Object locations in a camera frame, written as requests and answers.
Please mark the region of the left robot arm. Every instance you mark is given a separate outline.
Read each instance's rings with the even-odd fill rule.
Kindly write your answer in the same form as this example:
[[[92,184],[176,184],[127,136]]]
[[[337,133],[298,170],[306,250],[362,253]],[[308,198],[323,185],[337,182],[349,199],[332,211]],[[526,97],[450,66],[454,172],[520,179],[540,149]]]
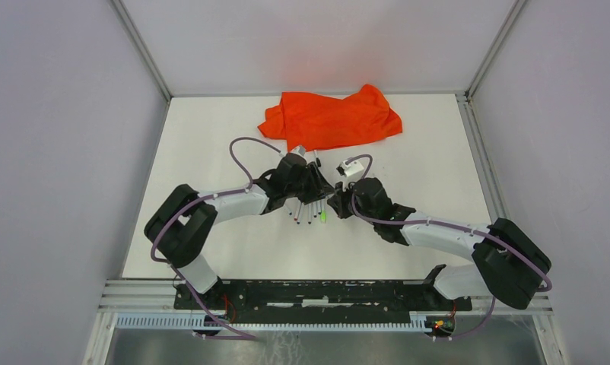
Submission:
[[[202,309],[221,302],[220,278],[202,255],[214,225],[239,217],[264,215],[295,198],[308,205],[334,192],[317,163],[298,154],[281,158],[274,169],[252,179],[247,186],[220,192],[198,192],[187,184],[177,186],[146,223],[144,234],[152,251],[160,252],[193,288],[192,299]]]

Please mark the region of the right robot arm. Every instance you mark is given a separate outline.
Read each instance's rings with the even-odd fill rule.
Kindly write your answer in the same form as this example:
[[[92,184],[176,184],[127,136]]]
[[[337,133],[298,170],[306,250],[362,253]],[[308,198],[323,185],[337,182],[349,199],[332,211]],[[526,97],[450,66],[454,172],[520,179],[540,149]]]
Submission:
[[[514,309],[526,309],[537,293],[550,291],[551,261],[511,220],[461,224],[431,217],[392,201],[377,178],[348,186],[337,183],[327,201],[341,219],[351,216],[372,225],[388,243],[435,249],[467,261],[445,265],[422,289],[422,301],[441,310],[460,297],[491,295]]]

